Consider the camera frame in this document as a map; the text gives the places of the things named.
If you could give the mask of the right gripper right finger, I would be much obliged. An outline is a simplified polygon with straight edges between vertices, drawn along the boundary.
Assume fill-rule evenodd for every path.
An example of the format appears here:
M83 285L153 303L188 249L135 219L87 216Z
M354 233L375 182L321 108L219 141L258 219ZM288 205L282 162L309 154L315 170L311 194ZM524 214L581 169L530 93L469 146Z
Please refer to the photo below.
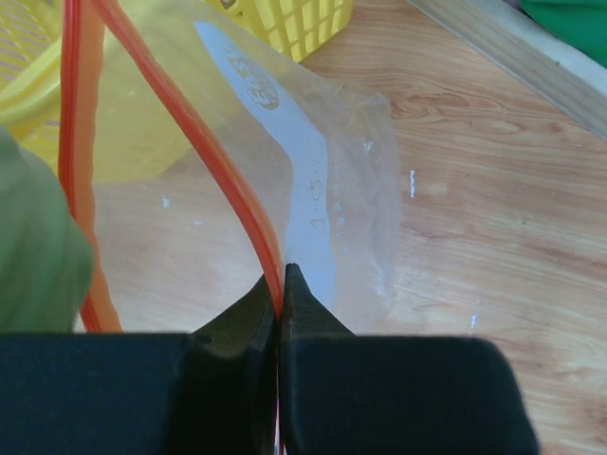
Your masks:
M282 441L290 454L537 454L515 375L479 337L357 336L285 271Z

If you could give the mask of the clear zip top bag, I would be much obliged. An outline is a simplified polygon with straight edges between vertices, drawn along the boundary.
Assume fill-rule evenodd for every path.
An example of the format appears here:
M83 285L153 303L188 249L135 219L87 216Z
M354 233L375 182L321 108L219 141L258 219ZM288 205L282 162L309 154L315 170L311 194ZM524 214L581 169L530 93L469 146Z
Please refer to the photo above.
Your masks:
M110 31L247 235L275 304L297 264L313 296L366 331L394 303L399 153L387 99L329 81L200 1L67 1L59 178L94 237L96 112Z

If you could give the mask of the green cabbage toy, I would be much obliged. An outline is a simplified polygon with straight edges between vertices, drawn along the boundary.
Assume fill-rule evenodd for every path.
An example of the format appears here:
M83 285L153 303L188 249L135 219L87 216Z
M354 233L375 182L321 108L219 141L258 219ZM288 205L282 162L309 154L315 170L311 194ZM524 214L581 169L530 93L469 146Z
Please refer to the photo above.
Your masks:
M2 128L1 332L71 332L94 265L54 172Z

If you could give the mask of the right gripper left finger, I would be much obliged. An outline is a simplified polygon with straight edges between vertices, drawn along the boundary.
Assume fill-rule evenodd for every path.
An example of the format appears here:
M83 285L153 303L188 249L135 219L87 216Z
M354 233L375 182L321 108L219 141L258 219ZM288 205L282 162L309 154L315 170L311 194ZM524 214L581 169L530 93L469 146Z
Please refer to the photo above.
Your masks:
M5 454L270 454L274 309L265 281L193 333L1 338Z

